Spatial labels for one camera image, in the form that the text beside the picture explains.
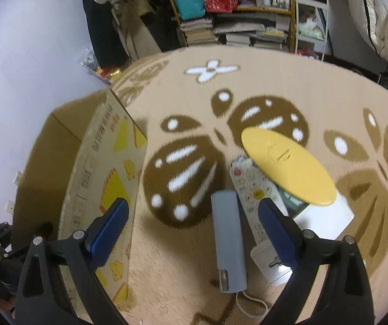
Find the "white TV remote control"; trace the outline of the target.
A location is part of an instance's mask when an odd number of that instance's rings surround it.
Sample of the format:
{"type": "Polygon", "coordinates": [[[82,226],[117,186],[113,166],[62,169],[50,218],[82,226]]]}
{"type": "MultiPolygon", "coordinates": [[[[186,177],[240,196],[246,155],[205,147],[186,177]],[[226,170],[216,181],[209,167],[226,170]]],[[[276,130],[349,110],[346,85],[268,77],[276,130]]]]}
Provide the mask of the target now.
{"type": "Polygon", "coordinates": [[[285,216],[289,215],[277,186],[244,155],[231,162],[229,175],[256,244],[267,240],[258,215],[260,201],[271,198],[285,216]]]}

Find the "yellow oval disc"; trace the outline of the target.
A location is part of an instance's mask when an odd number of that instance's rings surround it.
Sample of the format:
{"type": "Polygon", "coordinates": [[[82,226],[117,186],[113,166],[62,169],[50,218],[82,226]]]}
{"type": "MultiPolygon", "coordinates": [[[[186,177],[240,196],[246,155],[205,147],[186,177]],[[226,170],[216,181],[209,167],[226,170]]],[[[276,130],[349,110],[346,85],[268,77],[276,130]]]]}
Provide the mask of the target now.
{"type": "Polygon", "coordinates": [[[257,127],[242,131],[244,151],[275,184],[298,200],[329,206],[337,195],[324,166],[302,145],[283,134],[257,127]]]}

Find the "upper white wall socket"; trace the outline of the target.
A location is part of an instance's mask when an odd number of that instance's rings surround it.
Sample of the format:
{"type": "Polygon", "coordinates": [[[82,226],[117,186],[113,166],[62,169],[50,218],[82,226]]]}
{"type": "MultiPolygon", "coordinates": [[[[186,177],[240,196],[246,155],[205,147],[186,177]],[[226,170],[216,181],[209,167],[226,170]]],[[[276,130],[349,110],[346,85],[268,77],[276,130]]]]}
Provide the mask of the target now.
{"type": "Polygon", "coordinates": [[[23,177],[23,174],[21,172],[17,172],[13,183],[18,186],[21,182],[22,177],[23,177]]]}

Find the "white metal cart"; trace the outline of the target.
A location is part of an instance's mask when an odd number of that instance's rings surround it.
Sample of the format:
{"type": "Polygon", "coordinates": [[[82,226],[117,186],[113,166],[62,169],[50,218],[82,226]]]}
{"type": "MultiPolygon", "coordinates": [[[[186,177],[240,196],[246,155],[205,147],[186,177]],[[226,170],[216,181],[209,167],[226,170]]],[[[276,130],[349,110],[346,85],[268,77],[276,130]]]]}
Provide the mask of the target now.
{"type": "Polygon", "coordinates": [[[295,0],[295,54],[323,61],[329,36],[329,0],[295,0]]]}

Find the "grey blue rectangular case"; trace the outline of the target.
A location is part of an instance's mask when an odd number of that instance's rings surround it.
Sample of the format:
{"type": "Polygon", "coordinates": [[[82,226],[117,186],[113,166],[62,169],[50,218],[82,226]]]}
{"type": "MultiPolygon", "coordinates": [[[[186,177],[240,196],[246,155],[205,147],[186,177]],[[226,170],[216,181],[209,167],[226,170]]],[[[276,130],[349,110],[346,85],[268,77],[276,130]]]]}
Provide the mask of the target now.
{"type": "Polygon", "coordinates": [[[247,289],[247,272],[236,192],[213,193],[211,210],[219,289],[224,294],[238,294],[247,289]]]}

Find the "yellow wooden bookshelf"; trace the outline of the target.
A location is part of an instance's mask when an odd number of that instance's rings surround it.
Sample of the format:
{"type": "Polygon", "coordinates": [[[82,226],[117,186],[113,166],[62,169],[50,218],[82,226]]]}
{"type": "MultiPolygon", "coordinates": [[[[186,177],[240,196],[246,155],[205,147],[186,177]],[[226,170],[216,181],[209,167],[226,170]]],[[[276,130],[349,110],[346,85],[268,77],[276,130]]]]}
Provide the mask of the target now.
{"type": "MultiPolygon", "coordinates": [[[[187,46],[180,30],[184,22],[174,0],[170,0],[181,43],[187,46]]],[[[214,20],[217,44],[233,47],[255,47],[278,51],[295,50],[295,0],[239,0],[235,10],[227,13],[207,12],[202,18],[214,20]]]]}

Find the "white wall adapter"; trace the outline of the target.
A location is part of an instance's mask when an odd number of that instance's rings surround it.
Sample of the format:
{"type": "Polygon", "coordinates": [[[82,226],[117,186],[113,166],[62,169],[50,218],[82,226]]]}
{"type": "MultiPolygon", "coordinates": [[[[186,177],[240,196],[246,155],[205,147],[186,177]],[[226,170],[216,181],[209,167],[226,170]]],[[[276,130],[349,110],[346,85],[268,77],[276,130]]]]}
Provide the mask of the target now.
{"type": "Polygon", "coordinates": [[[269,239],[254,246],[250,251],[250,256],[272,286],[285,284],[292,276],[291,268],[281,263],[281,259],[269,239]]]}

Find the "black hanging coat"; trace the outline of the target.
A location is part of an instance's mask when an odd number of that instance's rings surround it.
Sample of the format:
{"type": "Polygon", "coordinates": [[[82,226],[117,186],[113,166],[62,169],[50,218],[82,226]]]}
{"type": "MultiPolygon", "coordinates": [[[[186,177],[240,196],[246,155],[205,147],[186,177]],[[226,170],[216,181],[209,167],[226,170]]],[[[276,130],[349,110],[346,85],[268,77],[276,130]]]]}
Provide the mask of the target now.
{"type": "Polygon", "coordinates": [[[98,4],[94,0],[82,0],[82,4],[90,41],[99,66],[108,68],[125,65],[130,58],[113,26],[111,4],[109,2],[98,4]]]}

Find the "lower white wall socket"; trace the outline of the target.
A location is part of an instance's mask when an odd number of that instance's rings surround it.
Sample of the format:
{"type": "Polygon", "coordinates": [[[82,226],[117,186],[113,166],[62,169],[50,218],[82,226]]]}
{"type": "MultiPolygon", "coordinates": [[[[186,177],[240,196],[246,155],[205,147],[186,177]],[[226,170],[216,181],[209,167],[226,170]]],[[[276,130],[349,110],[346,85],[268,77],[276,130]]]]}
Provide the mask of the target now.
{"type": "Polygon", "coordinates": [[[15,203],[11,200],[9,200],[6,204],[6,212],[10,215],[13,215],[15,209],[15,203]]]}

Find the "white wall socket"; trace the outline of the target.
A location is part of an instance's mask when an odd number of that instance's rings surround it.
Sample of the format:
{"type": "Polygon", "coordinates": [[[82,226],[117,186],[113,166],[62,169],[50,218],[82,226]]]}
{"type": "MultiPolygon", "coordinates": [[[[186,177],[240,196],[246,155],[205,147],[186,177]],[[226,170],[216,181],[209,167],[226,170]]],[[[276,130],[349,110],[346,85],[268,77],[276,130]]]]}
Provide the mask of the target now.
{"type": "Polygon", "coordinates": [[[13,183],[18,186],[21,182],[22,177],[23,177],[23,174],[21,172],[17,172],[13,183]]]}
{"type": "Polygon", "coordinates": [[[6,204],[6,212],[10,215],[13,215],[15,209],[15,203],[11,200],[9,200],[6,204]]]}

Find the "beige hanging coat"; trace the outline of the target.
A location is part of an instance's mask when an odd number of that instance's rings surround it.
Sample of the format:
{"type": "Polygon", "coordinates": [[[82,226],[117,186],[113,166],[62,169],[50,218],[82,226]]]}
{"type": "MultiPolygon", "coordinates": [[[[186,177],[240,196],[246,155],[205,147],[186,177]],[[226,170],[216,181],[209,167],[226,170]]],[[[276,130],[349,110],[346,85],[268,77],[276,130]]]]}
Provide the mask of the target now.
{"type": "Polygon", "coordinates": [[[112,14],[120,42],[131,62],[162,52],[141,19],[155,16],[148,0],[113,0],[112,14]]]}

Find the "cardboard box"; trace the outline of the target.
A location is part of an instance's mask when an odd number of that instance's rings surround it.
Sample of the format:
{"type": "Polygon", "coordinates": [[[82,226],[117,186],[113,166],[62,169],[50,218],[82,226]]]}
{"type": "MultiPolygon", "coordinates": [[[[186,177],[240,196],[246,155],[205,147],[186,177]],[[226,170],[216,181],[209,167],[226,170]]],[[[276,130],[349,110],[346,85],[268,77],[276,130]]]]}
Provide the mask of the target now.
{"type": "Polygon", "coordinates": [[[27,246],[86,230],[119,197],[129,219],[106,264],[96,271],[122,312],[129,306],[129,258],[140,172],[147,139],[117,95],[94,92],[47,117],[20,179],[13,213],[12,246],[27,246]]]}

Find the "stack of books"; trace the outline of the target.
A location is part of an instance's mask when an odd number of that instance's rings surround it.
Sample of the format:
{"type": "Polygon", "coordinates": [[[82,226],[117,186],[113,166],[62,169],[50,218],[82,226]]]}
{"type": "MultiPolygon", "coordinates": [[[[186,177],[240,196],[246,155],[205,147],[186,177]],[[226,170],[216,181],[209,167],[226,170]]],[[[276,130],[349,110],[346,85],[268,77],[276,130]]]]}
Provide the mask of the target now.
{"type": "Polygon", "coordinates": [[[182,22],[180,30],[184,34],[188,47],[217,44],[214,20],[211,17],[182,22]]]}

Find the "white flat box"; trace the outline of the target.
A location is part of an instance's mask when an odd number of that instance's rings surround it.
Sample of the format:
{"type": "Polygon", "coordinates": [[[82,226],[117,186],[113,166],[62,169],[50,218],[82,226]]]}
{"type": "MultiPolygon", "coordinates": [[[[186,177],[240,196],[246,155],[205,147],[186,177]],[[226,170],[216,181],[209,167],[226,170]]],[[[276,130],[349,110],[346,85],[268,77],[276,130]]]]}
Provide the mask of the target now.
{"type": "Polygon", "coordinates": [[[347,199],[338,191],[333,204],[309,204],[293,220],[301,230],[312,230],[320,238],[336,240],[354,219],[347,199]]]}

